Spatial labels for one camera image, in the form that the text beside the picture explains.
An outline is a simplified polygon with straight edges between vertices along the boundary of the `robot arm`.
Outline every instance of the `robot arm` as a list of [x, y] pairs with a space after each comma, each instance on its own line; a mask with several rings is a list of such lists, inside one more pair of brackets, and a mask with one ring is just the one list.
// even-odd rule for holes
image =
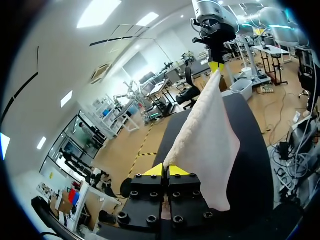
[[241, 34], [243, 25], [270, 29], [275, 41], [281, 46], [305, 46], [309, 43], [298, 26], [290, 22], [280, 9], [264, 7], [256, 14], [237, 19], [219, 5], [217, 0], [192, 0], [192, 4], [196, 16], [196, 19], [192, 19], [192, 24], [200, 27], [200, 30], [196, 30], [194, 26], [192, 28], [201, 37], [201, 39], [194, 38], [193, 42], [206, 45], [209, 49], [209, 62], [224, 63], [223, 43], [234, 40], [236, 34]]

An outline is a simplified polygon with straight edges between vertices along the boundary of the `white cloth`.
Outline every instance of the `white cloth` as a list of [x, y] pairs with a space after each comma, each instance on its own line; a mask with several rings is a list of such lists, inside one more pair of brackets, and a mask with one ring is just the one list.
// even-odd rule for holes
[[220, 79], [217, 70], [182, 126], [163, 165], [165, 168], [176, 165], [197, 174], [208, 206], [223, 212], [230, 210], [227, 186], [240, 141], [229, 122], [219, 89]]

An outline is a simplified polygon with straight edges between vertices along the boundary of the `glass wall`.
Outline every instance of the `glass wall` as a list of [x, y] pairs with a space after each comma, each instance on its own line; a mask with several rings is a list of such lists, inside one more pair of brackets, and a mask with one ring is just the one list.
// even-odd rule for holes
[[[90, 165], [105, 139], [83, 113], [82, 116], [75, 116], [53, 144], [40, 173], [49, 180], [54, 178], [52, 182], [58, 189], [70, 187], [74, 181], [85, 181], [85, 176], [91, 172]], [[66, 164], [64, 156], [72, 156], [71, 165]]]

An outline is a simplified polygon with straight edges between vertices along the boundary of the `white box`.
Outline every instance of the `white box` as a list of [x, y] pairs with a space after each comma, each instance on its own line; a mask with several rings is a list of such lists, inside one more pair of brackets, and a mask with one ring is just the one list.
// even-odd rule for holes
[[244, 99], [248, 101], [253, 94], [252, 85], [252, 81], [250, 80], [239, 79], [236, 83], [232, 84], [230, 90], [233, 94], [242, 94]]

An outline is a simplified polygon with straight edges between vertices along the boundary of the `wooden floor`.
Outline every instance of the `wooden floor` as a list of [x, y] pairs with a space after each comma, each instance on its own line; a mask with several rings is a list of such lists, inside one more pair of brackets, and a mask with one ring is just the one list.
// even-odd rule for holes
[[[261, 59], [256, 57], [255, 61], [258, 63]], [[307, 97], [298, 98], [302, 92], [297, 75], [298, 67], [299, 62], [296, 59], [284, 64], [282, 77], [289, 84], [273, 86], [274, 93], [258, 94], [255, 91], [248, 101], [267, 146], [286, 137], [289, 127], [293, 124], [296, 111], [303, 113], [306, 110]], [[230, 68], [234, 74], [240, 72], [243, 68], [242, 61], [232, 61]], [[227, 72], [224, 70], [222, 74], [227, 85], [230, 86]], [[183, 109], [181, 106], [177, 106], [176, 110], [179, 112]], [[140, 156], [136, 159], [137, 154], [144, 141], [140, 153], [148, 154], [158, 151], [170, 118], [167, 117], [156, 122], [147, 136], [150, 125], [145, 126], [138, 113], [133, 117], [133, 120], [140, 126], [140, 130], [129, 133], [123, 129], [117, 138], [111, 140], [106, 148], [99, 151], [92, 165], [110, 174], [114, 193], [120, 193], [120, 186], [126, 178], [132, 178], [137, 173], [143, 174], [152, 167], [154, 155]]]

